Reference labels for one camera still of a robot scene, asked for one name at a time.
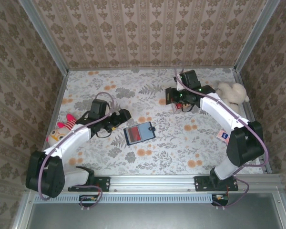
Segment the navy leather card holder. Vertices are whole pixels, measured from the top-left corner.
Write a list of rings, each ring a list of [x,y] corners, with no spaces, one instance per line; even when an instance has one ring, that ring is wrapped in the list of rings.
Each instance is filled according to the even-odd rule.
[[[128,130],[131,127],[135,127],[135,126],[137,126],[139,128],[141,140],[137,141],[137,142],[131,142],[130,138],[129,138]],[[139,125],[135,125],[135,126],[131,126],[131,127],[125,128],[123,130],[124,135],[125,135],[126,144],[128,146],[131,146],[131,145],[134,145],[134,144],[137,144],[137,143],[140,143],[140,142],[145,142],[147,140],[156,138],[156,136],[155,136],[155,127],[152,126],[151,122],[145,122],[145,123],[142,123],[142,124],[139,124]]]

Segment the white card with blue logo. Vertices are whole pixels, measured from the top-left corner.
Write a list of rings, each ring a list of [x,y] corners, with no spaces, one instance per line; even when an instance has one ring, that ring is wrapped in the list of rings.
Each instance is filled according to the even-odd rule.
[[[227,145],[228,142],[229,142],[229,134],[228,134],[225,130],[223,130],[223,129],[221,129],[221,130],[218,132],[216,138],[217,138],[218,140],[222,141],[223,143],[225,143],[226,145]]]

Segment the red card with dark band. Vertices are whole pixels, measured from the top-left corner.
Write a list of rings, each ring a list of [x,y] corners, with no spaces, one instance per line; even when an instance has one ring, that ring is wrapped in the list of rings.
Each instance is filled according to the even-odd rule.
[[[139,128],[137,126],[131,127],[129,130],[129,138],[131,142],[137,142],[141,140]]]

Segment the plush doll with striped hat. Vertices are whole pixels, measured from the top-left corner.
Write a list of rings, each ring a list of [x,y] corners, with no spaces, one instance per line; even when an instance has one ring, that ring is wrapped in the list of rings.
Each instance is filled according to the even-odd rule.
[[[66,122],[58,122],[57,128],[50,131],[49,135],[46,137],[46,142],[53,146],[59,142],[65,135],[67,135],[74,125],[76,124],[76,118],[72,114],[66,115]]]

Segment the white plush dog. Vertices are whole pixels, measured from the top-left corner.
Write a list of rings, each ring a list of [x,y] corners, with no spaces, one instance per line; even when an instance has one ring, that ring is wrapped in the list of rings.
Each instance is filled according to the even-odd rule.
[[[243,102],[249,102],[246,89],[239,83],[229,85],[219,83],[216,93],[220,99],[237,114],[241,114],[240,105]]]

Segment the floral print table cover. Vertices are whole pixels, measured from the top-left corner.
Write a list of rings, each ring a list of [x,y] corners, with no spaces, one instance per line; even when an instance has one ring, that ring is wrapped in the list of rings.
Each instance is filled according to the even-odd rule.
[[[226,156],[226,144],[216,138],[221,125],[194,107],[175,114],[165,103],[165,90],[175,87],[173,69],[72,71],[60,107],[80,118],[94,98],[115,101],[131,119],[109,135],[100,131],[64,160],[69,168],[84,166],[97,175],[208,174]],[[156,138],[131,146],[125,128],[151,122]]]

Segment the small black connector board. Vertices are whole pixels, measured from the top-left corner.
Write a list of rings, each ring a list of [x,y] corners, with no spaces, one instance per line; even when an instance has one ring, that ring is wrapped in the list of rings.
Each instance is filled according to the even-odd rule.
[[[96,202],[99,198],[99,195],[79,195],[80,202]]]
[[[213,206],[226,206],[229,201],[227,194],[212,194],[212,205]]]

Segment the grey metal panel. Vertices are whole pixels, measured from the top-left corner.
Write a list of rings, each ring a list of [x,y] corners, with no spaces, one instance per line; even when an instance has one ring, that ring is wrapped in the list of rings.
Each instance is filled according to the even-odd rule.
[[[283,229],[272,207],[209,204],[37,204],[27,229]]]

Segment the aluminium side rail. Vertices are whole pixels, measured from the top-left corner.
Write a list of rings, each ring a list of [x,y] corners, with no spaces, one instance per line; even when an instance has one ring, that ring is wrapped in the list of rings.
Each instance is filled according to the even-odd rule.
[[[232,69],[233,70],[233,75],[235,77],[235,82],[241,84],[242,86],[245,86],[243,83],[243,80],[241,78],[241,74],[239,71]],[[244,113],[249,121],[255,121],[255,117],[250,105],[250,102],[244,102],[243,103],[243,108],[244,108]],[[244,167],[261,167],[263,169],[264,173],[272,174],[272,170],[269,164],[269,152],[268,149],[263,142],[261,144],[262,149],[264,150],[264,154],[259,157],[259,162],[261,164],[245,164]]]
[[[51,130],[56,127],[56,121],[57,121],[57,118],[58,118],[58,115],[59,115],[59,111],[60,111],[60,107],[61,107],[61,104],[62,104],[64,92],[66,90],[68,78],[69,78],[68,73],[66,75],[64,75],[63,78],[62,78],[61,87],[60,87],[60,90],[59,90],[59,93],[58,93],[58,96],[57,96],[57,100],[56,100],[56,103],[55,103],[55,106],[54,106],[54,110],[53,110],[53,113],[52,113],[51,121],[50,121],[50,124],[49,124],[46,136],[48,136],[50,134]]]

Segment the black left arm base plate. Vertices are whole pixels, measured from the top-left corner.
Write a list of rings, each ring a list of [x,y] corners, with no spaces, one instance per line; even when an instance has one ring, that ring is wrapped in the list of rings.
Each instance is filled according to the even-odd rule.
[[[103,192],[108,192],[110,188],[110,177],[93,177],[88,178],[88,181],[82,186],[97,186],[102,189]],[[97,192],[99,191],[94,187],[69,187],[69,192]]]

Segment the aluminium cross rail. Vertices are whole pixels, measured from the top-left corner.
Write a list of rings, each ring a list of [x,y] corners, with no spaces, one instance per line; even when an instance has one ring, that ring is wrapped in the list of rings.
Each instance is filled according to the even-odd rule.
[[[111,68],[70,68],[71,71],[113,71],[113,70],[154,70],[154,69],[234,69],[234,66],[152,66],[152,67],[111,67]]]

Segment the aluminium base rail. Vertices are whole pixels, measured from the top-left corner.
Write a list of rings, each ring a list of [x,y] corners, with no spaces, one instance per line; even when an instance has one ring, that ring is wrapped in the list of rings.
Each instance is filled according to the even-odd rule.
[[[198,186],[196,175],[110,175],[109,193],[194,193]],[[249,193],[283,192],[278,174],[238,174],[238,191],[243,193],[249,184]]]

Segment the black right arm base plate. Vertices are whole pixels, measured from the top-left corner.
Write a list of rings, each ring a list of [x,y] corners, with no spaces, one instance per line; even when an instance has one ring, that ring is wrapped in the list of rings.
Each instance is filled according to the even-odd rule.
[[[224,180],[212,178],[210,176],[195,176],[195,190],[202,191],[238,191],[238,183],[233,177]]]

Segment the aluminium frame post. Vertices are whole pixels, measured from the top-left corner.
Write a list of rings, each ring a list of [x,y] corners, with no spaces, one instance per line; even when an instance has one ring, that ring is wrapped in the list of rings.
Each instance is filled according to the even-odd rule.
[[[278,7],[280,0],[267,0],[263,10],[257,19],[251,34],[249,35],[240,55],[235,63],[235,71],[239,72],[243,68],[245,62],[250,56],[253,48],[257,44],[259,38],[261,37],[265,27],[269,23],[272,15],[274,14],[276,8]]]
[[[35,30],[39,34],[43,43],[45,44],[47,50],[51,54],[53,60],[55,61],[57,67],[62,73],[63,77],[68,75],[68,67],[63,59],[58,45],[55,44],[54,39],[50,35],[50,30],[47,28],[46,24],[43,22],[40,14],[38,13],[36,7],[33,4],[32,0],[19,0],[24,11],[28,15],[30,21],[32,22]]]

